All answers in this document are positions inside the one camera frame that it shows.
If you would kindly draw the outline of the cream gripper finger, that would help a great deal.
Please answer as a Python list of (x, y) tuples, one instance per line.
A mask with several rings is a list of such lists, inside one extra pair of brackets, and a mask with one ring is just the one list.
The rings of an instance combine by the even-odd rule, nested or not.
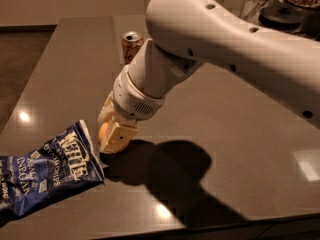
[(119, 153), (129, 145), (130, 141), (137, 134), (136, 122), (113, 115), (107, 123), (106, 135), (99, 142), (100, 152), (104, 154)]
[(98, 118), (97, 118), (98, 124), (102, 125), (103, 123), (108, 122), (114, 113), (115, 113), (115, 110), (114, 110), (114, 104), (113, 104), (113, 92), (110, 92), (98, 115)]

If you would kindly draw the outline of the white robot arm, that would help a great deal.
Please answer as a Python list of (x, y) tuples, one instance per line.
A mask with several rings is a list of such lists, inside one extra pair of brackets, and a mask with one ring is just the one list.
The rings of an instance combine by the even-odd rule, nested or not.
[(294, 113), (320, 124), (320, 49), (316, 41), (248, 23), (215, 0), (150, 0), (149, 37), (117, 76), (98, 116), (101, 152), (125, 149), (137, 124), (202, 64), (240, 77)]

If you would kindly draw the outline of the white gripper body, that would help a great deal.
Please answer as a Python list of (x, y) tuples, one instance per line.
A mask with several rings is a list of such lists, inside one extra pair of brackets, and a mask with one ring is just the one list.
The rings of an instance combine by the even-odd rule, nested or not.
[(126, 65), (113, 85), (113, 103), (115, 111), (123, 117), (135, 120), (148, 120), (163, 106), (163, 99), (149, 97), (142, 93), (129, 76)]

